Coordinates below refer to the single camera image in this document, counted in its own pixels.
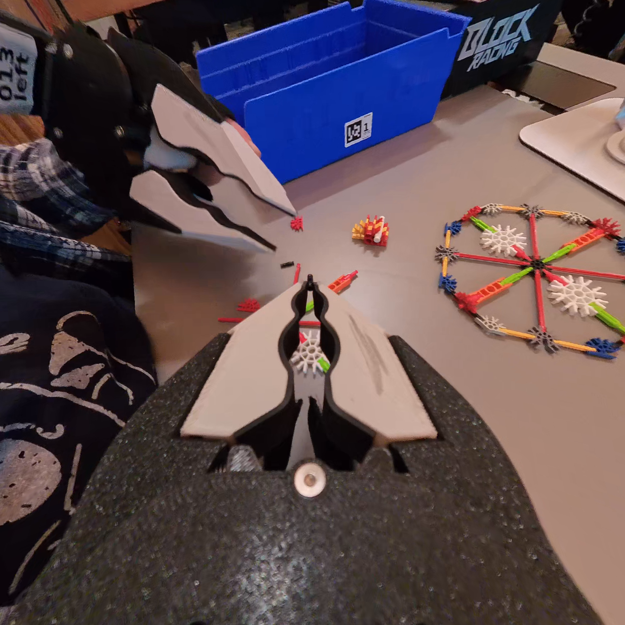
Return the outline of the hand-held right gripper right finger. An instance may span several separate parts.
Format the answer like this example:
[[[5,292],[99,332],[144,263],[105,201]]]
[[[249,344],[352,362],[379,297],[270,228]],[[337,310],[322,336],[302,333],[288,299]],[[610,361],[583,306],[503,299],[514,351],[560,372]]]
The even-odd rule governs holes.
[[[308,283],[329,359],[323,401],[311,401],[314,461],[354,471],[372,449],[433,441],[438,431],[390,335],[328,287]]]

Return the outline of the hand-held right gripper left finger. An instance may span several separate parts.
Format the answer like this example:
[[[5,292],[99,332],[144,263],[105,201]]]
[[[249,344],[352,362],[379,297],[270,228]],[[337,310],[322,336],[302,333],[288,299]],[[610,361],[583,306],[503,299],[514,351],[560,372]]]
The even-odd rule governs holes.
[[[181,437],[247,445],[265,469],[287,467],[302,405],[289,360],[307,299],[306,282],[293,285],[228,332]]]

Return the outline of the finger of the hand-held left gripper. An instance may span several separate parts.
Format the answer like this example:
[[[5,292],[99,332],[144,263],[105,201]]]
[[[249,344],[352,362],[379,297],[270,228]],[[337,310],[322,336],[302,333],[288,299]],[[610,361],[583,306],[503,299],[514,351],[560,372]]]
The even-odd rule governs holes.
[[[130,197],[155,217],[157,227],[183,237],[246,252],[277,247],[254,228],[207,199],[208,188],[193,176],[150,169],[132,180]]]
[[[145,167],[188,173],[211,190],[215,202],[256,209],[263,202],[296,216],[284,187],[235,124],[214,121],[161,84],[151,110],[154,123]]]

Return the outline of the person's left hand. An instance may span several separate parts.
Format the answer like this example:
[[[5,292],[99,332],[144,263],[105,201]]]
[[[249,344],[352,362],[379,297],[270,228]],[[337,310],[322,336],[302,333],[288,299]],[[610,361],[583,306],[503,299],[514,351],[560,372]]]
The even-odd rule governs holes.
[[[261,151],[259,150],[258,146],[255,145],[254,141],[252,140],[252,138],[250,137],[249,133],[246,131],[246,129],[244,129],[235,119],[232,118],[226,118],[226,121],[234,128],[237,130],[237,132],[239,133],[239,135],[244,139],[244,141],[246,142],[246,144],[253,150],[253,152],[256,154],[256,156],[258,158],[261,157]]]

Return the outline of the blue plastic bin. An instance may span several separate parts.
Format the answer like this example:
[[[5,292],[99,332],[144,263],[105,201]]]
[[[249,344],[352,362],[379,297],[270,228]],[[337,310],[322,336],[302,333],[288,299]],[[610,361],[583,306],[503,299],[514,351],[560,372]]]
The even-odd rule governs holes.
[[[432,121],[471,18],[341,3],[201,50],[201,86],[286,183]]]

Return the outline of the stack of red yellow connectors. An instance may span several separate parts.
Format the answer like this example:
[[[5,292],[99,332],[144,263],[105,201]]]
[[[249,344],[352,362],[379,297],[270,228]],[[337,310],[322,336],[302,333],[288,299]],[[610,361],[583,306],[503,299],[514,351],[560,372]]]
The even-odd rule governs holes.
[[[363,242],[364,245],[387,247],[389,225],[383,215],[367,216],[352,228],[351,239]]]

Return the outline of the person's dark printed shirt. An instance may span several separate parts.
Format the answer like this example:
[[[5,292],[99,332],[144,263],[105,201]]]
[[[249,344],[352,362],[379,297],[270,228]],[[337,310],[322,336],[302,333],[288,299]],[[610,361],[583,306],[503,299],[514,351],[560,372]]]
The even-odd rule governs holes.
[[[1,606],[43,570],[105,451],[156,387],[127,302],[1,267]]]

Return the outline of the colourful toy wheel model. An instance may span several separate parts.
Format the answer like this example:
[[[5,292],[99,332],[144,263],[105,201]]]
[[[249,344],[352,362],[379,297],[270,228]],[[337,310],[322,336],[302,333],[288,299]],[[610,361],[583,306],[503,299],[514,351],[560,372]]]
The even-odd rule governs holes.
[[[551,254],[541,254],[537,225],[553,218],[581,230]],[[605,361],[615,360],[624,351],[624,321],[607,310],[607,294],[595,281],[624,283],[624,275],[614,272],[567,268],[559,261],[580,254],[590,246],[606,241],[624,257],[621,225],[609,217],[590,219],[574,211],[552,211],[522,204],[474,206],[457,220],[444,226],[444,241],[436,247],[434,259],[440,264],[437,290],[444,293],[457,310],[468,315],[488,336],[520,340],[528,347],[548,354],[571,351]],[[459,289],[451,266],[458,261],[494,264],[511,269],[477,289]],[[524,279],[532,280],[535,297],[535,324],[527,331],[506,327],[494,316],[483,314],[486,303],[507,293]],[[591,338],[583,343],[559,340],[546,323],[546,303],[573,317],[595,319],[616,338]]]

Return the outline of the black printed box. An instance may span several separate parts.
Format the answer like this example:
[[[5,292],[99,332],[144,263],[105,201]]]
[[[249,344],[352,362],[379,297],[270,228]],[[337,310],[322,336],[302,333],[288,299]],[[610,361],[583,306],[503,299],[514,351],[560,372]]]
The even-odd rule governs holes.
[[[531,64],[553,34],[562,1],[459,1],[450,12],[471,18],[443,98]]]

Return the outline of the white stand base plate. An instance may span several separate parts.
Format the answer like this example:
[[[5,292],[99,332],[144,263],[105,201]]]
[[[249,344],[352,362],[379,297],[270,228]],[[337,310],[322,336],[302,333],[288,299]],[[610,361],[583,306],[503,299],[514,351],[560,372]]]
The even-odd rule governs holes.
[[[624,99],[610,98],[525,126],[520,141],[624,202]]]

